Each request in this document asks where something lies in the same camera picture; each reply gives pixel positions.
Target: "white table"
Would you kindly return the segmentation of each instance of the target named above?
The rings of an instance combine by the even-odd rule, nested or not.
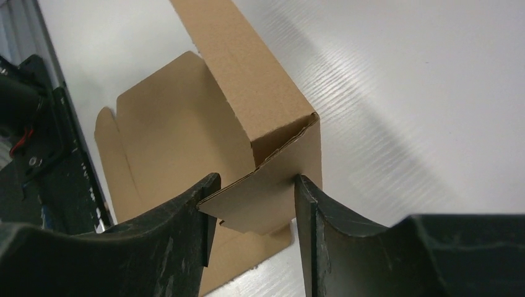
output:
[[[328,194],[387,225],[524,212],[524,1],[235,3],[321,115]],[[109,197],[98,112],[194,46],[168,0],[40,5]],[[298,243],[212,295],[303,296]]]

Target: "table surface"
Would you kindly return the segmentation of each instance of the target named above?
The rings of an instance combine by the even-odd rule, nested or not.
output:
[[[524,1],[234,1],[321,115],[328,194],[385,225],[524,212]],[[195,47],[168,0],[40,5],[109,198],[98,112]],[[212,296],[303,296],[295,233]]]

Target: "red wire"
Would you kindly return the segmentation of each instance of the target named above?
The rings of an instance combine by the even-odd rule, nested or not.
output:
[[[9,156],[11,158],[14,156],[15,151],[19,149],[21,146],[23,146],[29,138],[31,138],[31,136],[33,135],[33,132],[35,132],[33,128],[31,128],[31,130],[24,128],[24,136],[9,151]]]

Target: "brown cardboard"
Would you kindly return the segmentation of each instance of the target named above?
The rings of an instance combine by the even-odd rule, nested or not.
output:
[[[124,92],[95,140],[119,222],[220,173],[223,189],[199,206],[223,220],[205,294],[291,243],[292,178],[322,182],[320,126],[230,0],[171,1],[204,60],[185,53]]]

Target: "bolt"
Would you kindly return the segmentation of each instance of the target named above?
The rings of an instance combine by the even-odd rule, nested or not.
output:
[[[29,166],[35,166],[37,161],[38,159],[36,157],[31,157],[31,159],[29,159]]]

